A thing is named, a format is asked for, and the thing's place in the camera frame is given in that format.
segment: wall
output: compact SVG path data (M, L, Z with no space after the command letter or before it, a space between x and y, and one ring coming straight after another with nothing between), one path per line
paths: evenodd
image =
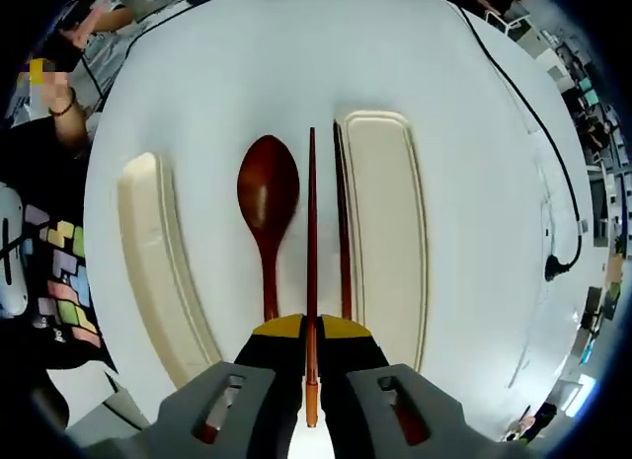
M560 40L569 40L581 49L579 58L583 63L594 59L596 54L587 34L575 21L552 0L522 0L522 6L529 12L531 22L540 30L545 30Z

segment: white plate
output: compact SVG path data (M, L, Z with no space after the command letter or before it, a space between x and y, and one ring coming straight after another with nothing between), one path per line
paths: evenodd
M180 388L221 358L187 265L171 173L156 155L144 153L124 167L118 217L138 310Z
M345 159L354 317L388 361L421 365L426 228L413 135L399 114L338 118Z

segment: black cable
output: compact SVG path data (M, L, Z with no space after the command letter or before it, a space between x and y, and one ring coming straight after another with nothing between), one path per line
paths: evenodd
M154 25L153 27L149 27L147 30L145 30L144 32L142 32L140 35L138 35L136 38L134 38L134 39L131 41L131 43L130 43L130 44L129 44L129 46L127 47L127 51L125 52L125 59L127 59L127 58L129 57L129 52L131 51L131 48L132 48L132 47L136 44L136 42L137 42L139 39L141 39L142 37L144 37L145 35L147 35L147 34L148 34L149 32L151 32L152 30L157 29L158 27L160 27L160 26L164 25L165 23L170 22L170 21L171 21L171 20L173 20L174 18L179 17L180 15L183 15L183 14L185 14L185 13L187 13L187 12L189 12L189 11L191 11L191 10L195 9L195 8L197 8L198 6L203 5L204 3L208 3L208 1L206 1L206 2L202 2L202 3L198 3L198 4L196 4L196 5L192 5L191 7L186 8L186 9L184 9L184 10L181 10L181 11L180 11L180 12L178 12L177 14L172 15L172 16L171 16L171 17L169 17L168 19L166 19L166 20L164 20L164 21L162 21L162 22L160 22L160 23L158 23L158 24Z
M137 431L142 431L142 427L140 427L138 424L128 420L126 417L124 417L123 415L121 415L117 410L115 410L114 408L112 408L110 405L108 405L106 402L103 402L103 406L106 407L108 410L110 410L116 417L118 417L121 421L126 422L129 426L133 427L134 429L136 429Z
M22 244L25 240L29 240L32 239L33 237L36 237L38 232L45 228L48 227L52 224L56 224L57 222L59 222L59 218L52 218L50 220L48 220L47 222L44 222L40 225L35 225L35 226L28 226L29 229L25 230L22 235L20 235L20 237L16 237L15 239L13 239L11 242L9 242L8 244L4 245L2 247L2 250L0 250L0 260L4 259L5 257L7 257L11 252L13 252L15 249L17 249L20 244Z
M108 383L110 383L112 389L115 391L115 393L118 393L120 391L120 388L119 385L117 385L117 382L114 381L114 379L108 374L108 372L105 372L105 374L106 378L108 379Z
M9 244L9 219L2 219L2 246ZM11 259L4 259L4 279L8 285L12 284L13 276L11 276Z
M575 252L575 256L573 257L571 262L568 263L568 264L561 264L559 262L559 260L557 259L557 257L555 257L554 255L550 255L549 256L549 258L546 261L546 266L544 268L544 277L545 277L545 279L547 281L551 281L558 274L565 273L569 269L571 269L573 267L573 265L577 263L577 260L580 259L580 254L582 252L582 231L581 231L581 228L580 228L580 210L578 209L578 206L577 206L577 199L575 197L575 191L573 191L573 185L571 183L571 177L569 176L569 172L566 169L566 165L564 164L564 160L562 159L562 155L560 154L560 150L558 149L557 145L555 144L555 141L553 140L553 137L551 136L551 133L549 133L549 130L546 127L546 125L544 124L544 122L542 121L542 119L535 112L535 110L533 109L533 107L531 106L529 101L522 94L522 92L517 87L517 85L512 80L512 78L507 75L505 70L500 66L500 64L498 62L496 62L496 59L494 59L492 54L490 54L490 51L487 49L485 44L483 44L483 41L481 40L481 37L479 37L478 33L474 29L474 26L472 25L472 22L470 22L470 19L468 18L468 16L465 13L465 11L459 6L457 6L456 8L458 8L459 12L461 12L461 15L463 16L463 18L465 19L465 22L469 26L469 28L470 28L470 30L472 32L472 35L474 35L474 38L478 42L478 45L481 47L481 49L485 53L485 56L490 60L490 62L492 64L494 64L494 67L496 67L496 69L498 69L498 71L507 80L507 82L510 83L510 85L513 88L513 90L518 94L518 96L522 100L522 103L528 108L528 110L533 115L533 118L535 118L535 121L537 121L538 125L540 125L540 127L542 128L542 130L544 131L544 134L546 135L546 137L548 138L549 142L551 143L551 146L553 147L553 150L555 151L555 156L557 156L557 160L560 163L560 166L562 167L562 172L564 173L564 179L566 180L566 185L568 186L569 193L571 194L571 201L573 202L573 211L575 212L575 220L577 221L577 230L578 230L577 251Z
M86 71L88 71L88 75L90 76L90 79L92 79L92 83L97 88L97 92L99 93L99 97L101 98L101 100L103 100L105 98L104 93L101 90L101 87L99 86L99 83L97 82L97 79L95 78L95 75L90 70L90 66L86 62L86 57L83 55L83 52L81 53L81 62L83 62L83 66L86 68Z

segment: table surface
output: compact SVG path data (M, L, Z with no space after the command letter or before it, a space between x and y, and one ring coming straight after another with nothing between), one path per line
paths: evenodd
M314 126L319 312L340 314L331 127L334 114L349 108L400 112L417 140L430 264L421 373L461 401L468 422L491 437L526 406L537 410L573 345L588 286L603 280L589 180L554 82L514 42L472 21L547 124L590 226L577 265L552 283L543 280L551 236L563 262L577 237L559 165L446 2L215 0L135 45L96 135L85 243L106 343L150 421L174 386L127 279L117 211L123 166L145 151L170 160L197 292L230 361L263 322L261 263L236 197L242 158L263 134L288 146L303 182L277 264L280 313L305 310L305 183ZM402 315L384 322L396 329ZM385 353L391 362L402 355Z

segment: power cord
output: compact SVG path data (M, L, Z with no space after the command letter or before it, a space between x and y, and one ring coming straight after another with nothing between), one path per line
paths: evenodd
M535 110L533 109L533 107L531 106L529 101L522 94L522 92L517 87L517 85L512 80L512 78L510 76L508 76L507 72L505 72L505 70L500 66L500 64L498 62L496 62L496 59L494 59L494 57L492 56L490 51L487 49L487 47L485 46L485 44L481 40L481 37L478 35L476 30L474 29L474 26L472 25L472 22L468 18L468 16L465 13L465 11L459 6L456 6L456 8L459 10L461 15L463 16L463 19L467 23L470 31L472 32L472 35L474 35L474 38L476 39L476 42L478 43L478 45L482 49L482 51L485 54L485 56L494 65L494 67L496 67L496 69L507 80L507 82L510 83L510 85L513 88L513 90L520 97L520 100L522 101L522 103L531 112L531 114L533 115L533 118L535 118L535 121L537 121L538 125L540 125L540 127L542 128L542 130L544 131L544 134L546 135L546 137L548 138L549 142L551 143L551 146L553 147L553 150L555 151L555 156L557 157L557 160L560 163L560 166L562 167L562 172L564 173L564 179L566 180L566 185L568 186L569 193L571 194L571 201L573 202L573 211L575 212L575 220L577 221L577 230L578 230L577 251L575 252L575 256L573 257L573 259L568 264L561 264L557 257L555 257L553 254L549 255L549 258L546 260L546 265L544 267L544 279L546 279L547 281L551 281L558 274L566 273L568 270L570 270L577 263L577 260L580 259L580 254L582 253L582 231L581 231L581 228L580 228L580 225L581 225L580 224L580 210L578 209L578 206L577 206L577 199L575 197L575 191L573 190L573 185L571 183L571 177L569 176L569 172L566 169L566 165L564 164L564 160L562 159L562 155L560 154L560 150L558 149L557 145L555 144L555 141L553 140L553 137L551 136L551 133L549 132L548 128L546 127L546 125L544 124L542 119L535 112Z
M108 410L110 410L110 412L112 412L112 414L115 415L119 420L127 423L130 427L133 427L137 431L142 431L142 427L140 427L138 424L134 423L133 421L127 419L126 417L124 417L121 413L119 413L117 410L115 410L110 405L108 405L107 401L103 402L103 406L106 407Z
M131 51L131 48L136 44L136 42L141 39L142 37L144 37L145 35L147 35L149 32L151 32L152 30L157 29L158 27L160 27L161 25L164 25L165 23L171 22L174 18L179 17L180 15L187 13L188 11L197 8L198 5L194 5L192 7L189 8L185 8L184 10L181 10L180 12L178 12L175 15L172 15L171 17L169 17L168 19L166 19L163 22L160 22L157 25L154 25L153 27L149 27L147 30L145 30L144 32L142 32L140 35L138 35L136 38L134 38L131 43L129 44L129 46L127 47L127 51L125 52L125 60L127 60L127 58L129 57L129 52Z

